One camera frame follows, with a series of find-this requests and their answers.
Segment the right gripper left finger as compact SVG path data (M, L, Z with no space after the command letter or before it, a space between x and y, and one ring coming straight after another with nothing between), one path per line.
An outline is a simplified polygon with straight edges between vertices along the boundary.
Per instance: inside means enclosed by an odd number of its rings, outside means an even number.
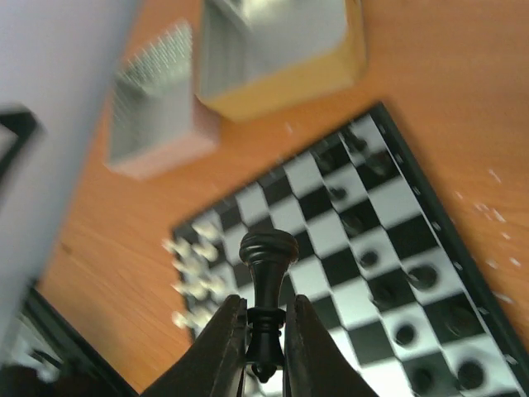
M239 396L244 383L246 300L228 296L181 359L144 396Z

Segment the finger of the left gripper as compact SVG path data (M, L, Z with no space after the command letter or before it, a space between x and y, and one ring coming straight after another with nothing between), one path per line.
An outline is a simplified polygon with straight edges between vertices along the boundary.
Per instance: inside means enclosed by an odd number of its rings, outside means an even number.
M28 107L9 105L1 109L1 128L13 137L12 143L8 143L1 154L1 186L4 186L44 127Z

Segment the black king chess piece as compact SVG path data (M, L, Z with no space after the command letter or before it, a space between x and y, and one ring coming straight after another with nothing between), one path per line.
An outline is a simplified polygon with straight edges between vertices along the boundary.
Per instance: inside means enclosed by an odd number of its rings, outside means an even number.
M254 230L243 237L239 255L254 284L254 306L247 312L250 342L246 363L264 384L284 366L279 337L285 311L280 308L279 296L288 268L298 259L298 244L281 230Z

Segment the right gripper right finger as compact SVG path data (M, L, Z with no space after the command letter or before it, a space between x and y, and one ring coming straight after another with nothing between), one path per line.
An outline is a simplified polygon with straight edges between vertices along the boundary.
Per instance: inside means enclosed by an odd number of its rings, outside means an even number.
M284 396L377 395L342 355L302 294L287 306L284 355Z

